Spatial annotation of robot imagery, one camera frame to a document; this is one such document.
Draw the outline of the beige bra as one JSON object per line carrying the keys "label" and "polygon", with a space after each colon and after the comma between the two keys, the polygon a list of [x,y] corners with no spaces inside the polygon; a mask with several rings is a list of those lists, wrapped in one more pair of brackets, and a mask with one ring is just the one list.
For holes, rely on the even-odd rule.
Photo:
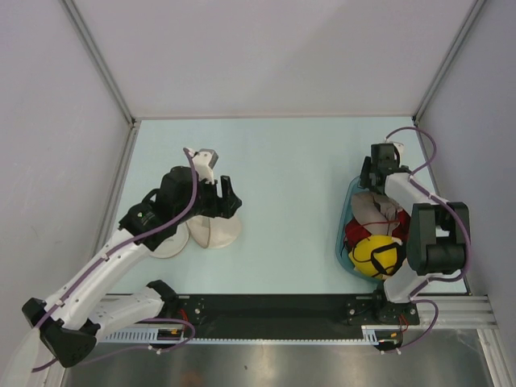
{"label": "beige bra", "polygon": [[372,235],[392,235],[401,223],[402,207],[385,195],[370,191],[355,193],[351,207],[356,221]]}

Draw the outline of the white mesh laundry bag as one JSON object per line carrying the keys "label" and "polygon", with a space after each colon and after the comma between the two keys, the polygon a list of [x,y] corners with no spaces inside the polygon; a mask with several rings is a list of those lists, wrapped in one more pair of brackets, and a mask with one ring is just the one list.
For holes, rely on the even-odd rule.
{"label": "white mesh laundry bag", "polygon": [[242,229],[237,215],[231,218],[199,215],[179,225],[177,233],[168,237],[154,252],[150,252],[150,257],[169,259],[177,256],[191,239],[204,249],[225,248],[237,240]]}

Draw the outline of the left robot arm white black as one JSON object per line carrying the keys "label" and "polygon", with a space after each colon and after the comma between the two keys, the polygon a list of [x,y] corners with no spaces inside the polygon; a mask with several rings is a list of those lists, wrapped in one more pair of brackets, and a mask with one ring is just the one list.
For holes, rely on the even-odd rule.
{"label": "left robot arm white black", "polygon": [[162,280],[147,283],[113,310],[99,310],[98,303],[182,223],[196,216],[230,219],[241,206],[229,176],[215,179],[209,167],[172,168],[160,187],[128,210],[106,245],[72,280],[46,299],[25,302],[25,318],[64,368],[81,363],[114,331],[155,318],[173,320],[179,315],[178,295]]}

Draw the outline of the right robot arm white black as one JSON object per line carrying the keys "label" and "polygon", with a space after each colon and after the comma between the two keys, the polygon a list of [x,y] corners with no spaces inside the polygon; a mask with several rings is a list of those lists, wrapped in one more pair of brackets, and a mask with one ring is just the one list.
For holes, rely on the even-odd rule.
{"label": "right robot arm white black", "polygon": [[401,313],[400,304],[411,303],[429,284],[463,280],[471,255],[469,210],[466,204],[449,202],[420,183],[401,163],[394,143],[371,146],[359,186],[393,199],[410,216],[405,261],[384,280],[385,296],[372,303],[373,317],[391,323]]}

